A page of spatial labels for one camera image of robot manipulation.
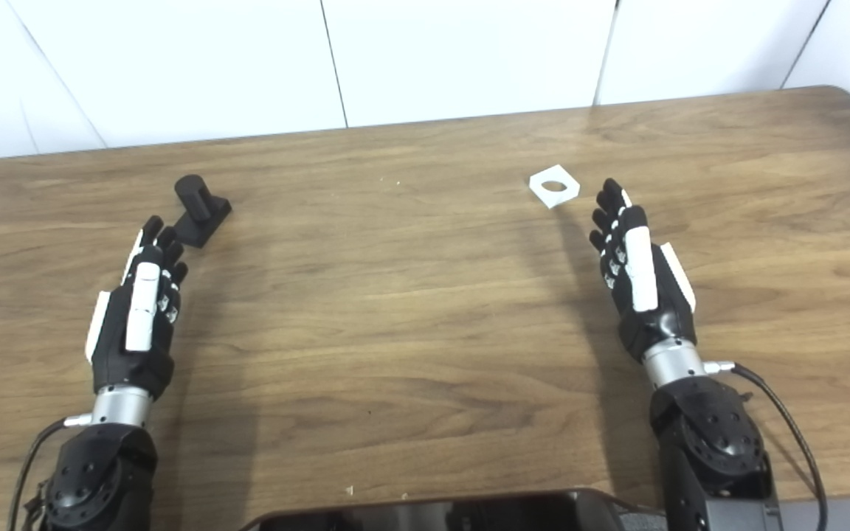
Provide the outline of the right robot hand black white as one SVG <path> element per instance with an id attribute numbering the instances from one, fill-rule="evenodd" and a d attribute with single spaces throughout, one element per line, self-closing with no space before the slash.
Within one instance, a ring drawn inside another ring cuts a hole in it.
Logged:
<path id="1" fill-rule="evenodd" d="M 646 212 L 613 178 L 596 201 L 588 239 L 618 312 L 621 345 L 641 361 L 664 341 L 696 344 L 696 297 L 674 247 L 652 242 Z"/>

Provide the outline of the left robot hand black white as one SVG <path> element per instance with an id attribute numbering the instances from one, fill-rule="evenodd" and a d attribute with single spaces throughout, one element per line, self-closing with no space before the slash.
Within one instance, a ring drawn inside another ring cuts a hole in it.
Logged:
<path id="1" fill-rule="evenodd" d="M 170 353 L 188 268 L 176 231 L 158 215 L 138 231 L 119 285 L 101 291 L 85 354 L 94 391 L 134 386 L 158 400 L 171 384 Z"/>

